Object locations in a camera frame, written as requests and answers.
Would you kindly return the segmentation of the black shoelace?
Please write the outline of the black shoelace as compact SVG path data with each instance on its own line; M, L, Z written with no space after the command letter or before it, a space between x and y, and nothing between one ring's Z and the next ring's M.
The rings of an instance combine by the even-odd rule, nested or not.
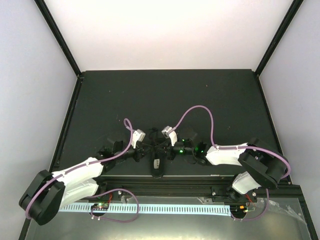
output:
M147 144L147 143L141 143L141 145L143 147L147 147L147 150L144 150L144 152L147 154L149 152L151 152L152 150L158 150L160 148L166 148L168 145L170 145L170 143L168 141L164 141L162 143L156 144L156 145L151 145L151 144Z

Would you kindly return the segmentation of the black sneaker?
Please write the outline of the black sneaker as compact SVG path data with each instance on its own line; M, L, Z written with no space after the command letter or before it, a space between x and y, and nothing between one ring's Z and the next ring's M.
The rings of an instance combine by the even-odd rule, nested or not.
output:
M160 134L159 129L156 127L152 127L150 129L148 138L150 140L150 145L156 145L167 141L166 138ZM165 160L165 147L161 147L158 150L152 150L149 152L150 173L153 178L160 179L163 177L165 173Z

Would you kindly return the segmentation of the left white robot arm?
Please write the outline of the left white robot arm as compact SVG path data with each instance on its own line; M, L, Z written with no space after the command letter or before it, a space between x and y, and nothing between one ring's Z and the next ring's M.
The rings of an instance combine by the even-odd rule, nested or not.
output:
M116 141L110 148L101 148L96 156L89 157L74 166L49 172L42 170L34 177L18 204L29 220L43 226L49 223L64 207L82 199L97 199L90 208L92 218L100 218L101 210L108 210L117 194L125 192L122 188L110 188L98 182L103 172L117 164L134 159L138 162L146 154L145 149L135 141L125 146Z

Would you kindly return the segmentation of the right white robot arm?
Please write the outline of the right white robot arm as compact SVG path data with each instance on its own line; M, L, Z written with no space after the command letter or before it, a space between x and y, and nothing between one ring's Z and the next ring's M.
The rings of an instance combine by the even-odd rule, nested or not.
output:
M227 189L228 198L238 202L254 189L276 189L280 180L290 175L291 166L288 160L280 153L261 147L261 143L259 139L253 138L238 145L209 146L200 142L189 147L183 139L165 147L165 152L169 160L173 160L177 155L193 156L195 162L203 166L242 167L244 172L237 173Z

